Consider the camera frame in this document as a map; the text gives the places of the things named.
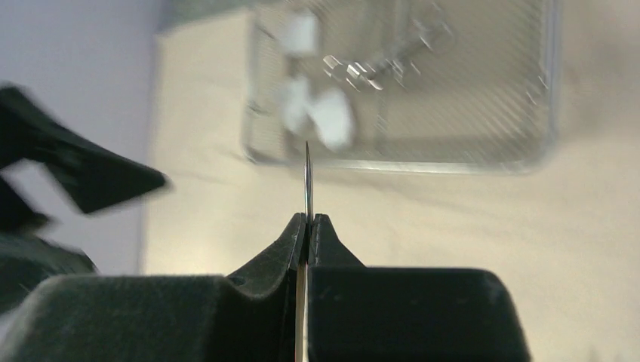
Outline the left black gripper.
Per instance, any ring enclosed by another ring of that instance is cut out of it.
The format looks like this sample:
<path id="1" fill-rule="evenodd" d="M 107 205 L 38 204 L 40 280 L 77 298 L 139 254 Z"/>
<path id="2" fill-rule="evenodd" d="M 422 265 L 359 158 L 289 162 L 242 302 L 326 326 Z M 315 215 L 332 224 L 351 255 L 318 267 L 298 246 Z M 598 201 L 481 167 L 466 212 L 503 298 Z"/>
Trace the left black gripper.
<path id="1" fill-rule="evenodd" d="M 117 155 L 64 127 L 16 85 L 1 87 L 1 167 L 43 164 L 78 209 L 93 213 L 166 186 L 165 175 Z M 82 251 L 38 237 L 50 222 L 1 180 L 1 314 L 15 309 L 43 280 L 93 274 Z"/>

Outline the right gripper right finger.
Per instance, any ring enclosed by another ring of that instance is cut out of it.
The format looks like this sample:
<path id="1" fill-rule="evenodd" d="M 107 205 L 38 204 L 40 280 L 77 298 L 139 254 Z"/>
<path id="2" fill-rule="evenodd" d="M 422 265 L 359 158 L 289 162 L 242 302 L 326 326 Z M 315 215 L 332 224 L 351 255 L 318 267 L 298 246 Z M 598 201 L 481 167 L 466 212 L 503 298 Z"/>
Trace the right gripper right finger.
<path id="1" fill-rule="evenodd" d="M 364 265 L 316 216 L 309 240 L 311 361 L 529 361 L 515 304 L 481 268 Z"/>

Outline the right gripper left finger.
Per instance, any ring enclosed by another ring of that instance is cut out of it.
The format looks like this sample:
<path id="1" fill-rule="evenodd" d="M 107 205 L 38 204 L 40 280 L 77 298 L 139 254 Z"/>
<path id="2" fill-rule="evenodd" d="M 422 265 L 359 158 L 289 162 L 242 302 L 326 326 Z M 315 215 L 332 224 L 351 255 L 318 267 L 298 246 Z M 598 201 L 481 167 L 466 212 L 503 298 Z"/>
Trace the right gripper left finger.
<path id="1" fill-rule="evenodd" d="M 306 217 L 227 276 L 64 275 L 26 298 L 3 361 L 298 361 Z"/>

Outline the white gauze pad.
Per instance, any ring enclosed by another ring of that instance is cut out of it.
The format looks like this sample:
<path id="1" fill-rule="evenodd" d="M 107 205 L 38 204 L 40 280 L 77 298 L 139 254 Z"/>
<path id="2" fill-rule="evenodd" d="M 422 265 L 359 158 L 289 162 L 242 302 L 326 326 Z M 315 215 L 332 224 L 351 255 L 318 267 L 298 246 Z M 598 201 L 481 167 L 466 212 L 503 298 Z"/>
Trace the white gauze pad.
<path id="1" fill-rule="evenodd" d="M 339 152 L 352 145 L 355 136 L 355 117 L 346 93 L 331 88 L 319 94 L 309 105 L 320 142 L 329 150 Z"/>
<path id="2" fill-rule="evenodd" d="M 286 130 L 302 134 L 308 123 L 311 87 L 305 75 L 287 78 L 279 88 L 279 112 Z"/>
<path id="3" fill-rule="evenodd" d="M 289 57 L 311 57 L 319 50 L 320 23 L 311 11 L 292 12 L 278 38 L 282 52 Z"/>

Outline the beige cloth wrap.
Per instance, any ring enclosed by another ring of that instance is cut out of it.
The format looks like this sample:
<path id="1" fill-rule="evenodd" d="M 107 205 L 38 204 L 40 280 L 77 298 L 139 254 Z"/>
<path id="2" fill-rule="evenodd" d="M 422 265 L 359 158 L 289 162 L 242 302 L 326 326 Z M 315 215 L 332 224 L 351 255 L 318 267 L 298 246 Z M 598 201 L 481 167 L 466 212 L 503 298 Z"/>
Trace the beige cloth wrap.
<path id="1" fill-rule="evenodd" d="M 238 141 L 246 10 L 157 38 L 153 161 L 173 188 L 148 206 L 143 270 L 228 274 L 303 210 L 300 170 L 257 167 Z M 536 361 L 639 359 L 639 3 L 563 4 L 562 128 L 524 176 L 315 168 L 315 205 L 372 265 L 488 268 Z"/>

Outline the surgical scissors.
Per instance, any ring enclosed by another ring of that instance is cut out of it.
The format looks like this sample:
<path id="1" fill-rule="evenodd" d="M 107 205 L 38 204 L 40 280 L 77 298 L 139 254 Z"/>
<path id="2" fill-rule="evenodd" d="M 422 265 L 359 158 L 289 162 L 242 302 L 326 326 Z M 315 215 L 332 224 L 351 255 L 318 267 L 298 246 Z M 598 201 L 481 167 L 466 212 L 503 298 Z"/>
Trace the surgical scissors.
<path id="1" fill-rule="evenodd" d="M 417 51 L 427 49 L 436 52 L 436 41 L 440 38 L 454 38 L 454 32 L 445 20 L 433 23 L 412 20 L 413 26 L 389 46 L 376 52 L 365 60 L 341 60 L 334 55 L 325 56 L 324 72 L 338 82 L 345 82 L 357 91 L 367 87 L 381 91 L 383 85 L 379 77 L 391 72 L 393 78 L 401 84 L 406 69 L 417 70 L 411 56 Z"/>

